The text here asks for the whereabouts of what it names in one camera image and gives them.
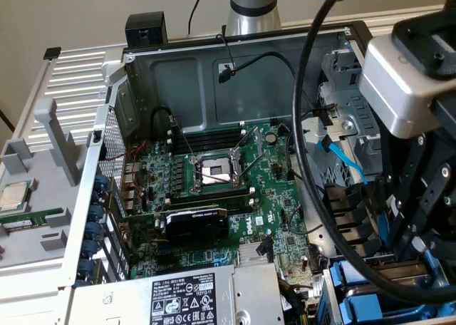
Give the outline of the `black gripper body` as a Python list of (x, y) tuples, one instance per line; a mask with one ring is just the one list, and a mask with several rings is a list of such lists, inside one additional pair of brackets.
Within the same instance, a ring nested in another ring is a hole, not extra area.
[(430, 106), (439, 125), (432, 135), (430, 167), (449, 162), (455, 166), (455, 90), (437, 95)]

